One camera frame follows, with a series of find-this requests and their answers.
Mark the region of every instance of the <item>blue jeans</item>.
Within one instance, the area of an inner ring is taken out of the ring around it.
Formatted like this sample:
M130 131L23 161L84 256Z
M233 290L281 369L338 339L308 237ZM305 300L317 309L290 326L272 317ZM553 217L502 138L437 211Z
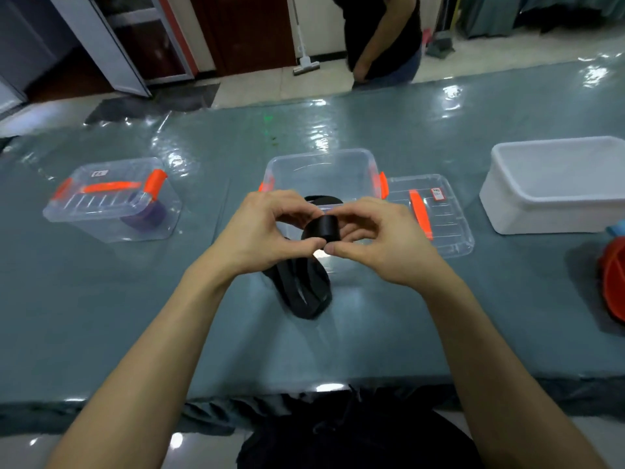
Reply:
M372 78L367 82L360 84L354 82L353 91L368 91L372 89L381 89L382 87L399 86L402 84L410 84L414 79L417 70L421 64L421 48L408 59L398 70L381 78Z

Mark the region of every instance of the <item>label sticker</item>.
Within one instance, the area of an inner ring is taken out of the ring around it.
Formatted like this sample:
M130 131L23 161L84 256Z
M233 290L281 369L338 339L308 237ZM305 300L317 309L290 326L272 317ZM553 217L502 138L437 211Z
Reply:
M432 188L430 189L430 191L432 191L432 195L434 196L435 201L445 200L445 194L442 193L441 188Z

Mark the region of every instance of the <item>black strap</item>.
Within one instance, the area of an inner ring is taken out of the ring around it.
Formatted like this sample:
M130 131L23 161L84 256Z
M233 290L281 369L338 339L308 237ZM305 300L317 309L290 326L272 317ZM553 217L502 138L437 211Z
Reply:
M307 196L316 206L342 204L332 196ZM302 240L322 237L327 242L339 241L339 222L334 216L321 216L312 220L302 232ZM284 260L263 271L276 286L277 292L291 312L302 319L314 319L332 301L330 278L316 258Z

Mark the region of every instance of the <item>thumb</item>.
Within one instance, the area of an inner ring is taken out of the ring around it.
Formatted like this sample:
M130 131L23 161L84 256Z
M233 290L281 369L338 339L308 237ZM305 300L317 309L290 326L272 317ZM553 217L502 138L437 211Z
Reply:
M317 250L324 248L326 241L320 237L306 240L285 240L283 260L290 258L311 257Z
M348 258L353 261L357 261L366 265L367 261L367 246L359 243L352 242L332 242L325 246L323 249L328 255L337 256L340 258Z

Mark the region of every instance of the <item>tiled floor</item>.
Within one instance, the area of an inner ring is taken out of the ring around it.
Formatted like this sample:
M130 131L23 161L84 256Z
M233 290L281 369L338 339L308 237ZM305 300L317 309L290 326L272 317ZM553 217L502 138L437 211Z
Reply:
M555 30L545 35L520 29L510 37L456 38L454 47L456 52L444 60L424 56L414 81L427 82L577 59L591 60L600 55L619 55L625 51L625 23L599 30ZM345 61L339 60L323 62L320 70L298 77L293 76L293 68L286 67L200 80L198 85L215 82L220 82L221 86L213 107L229 108L347 92L353 78ZM29 105L0 121L0 137L80 125L100 101L115 95L107 93Z
M445 418L469 434L465 416L441 411ZM625 425L603 418L573 418L573 422L597 448L612 469L625 469ZM204 436L196 433L172 435L163 469L235 469L245 433ZM60 436L24 434L0 438L0 469L42 469Z
M625 24L601 30L569 32L556 30L540 36L518 30L511 37L454 41L456 52L445 60L424 56L415 82L481 74L541 64L590 61L602 55L625 51ZM265 70L199 81L199 85L220 82L214 108L239 107L301 97L323 97L347 92L353 83L345 61L322 63L321 69L294 77L291 68ZM103 99L117 95L92 95L66 101L33 104L0 121L0 137L39 133L46 129L80 125ZM445 416L467 430L464 415ZM601 418L573 418L575 424L614 469L625 469L625 425ZM59 436L22 435L0 438L0 469L42 468ZM228 438L201 434L176 434L164 468L234 468L244 434Z

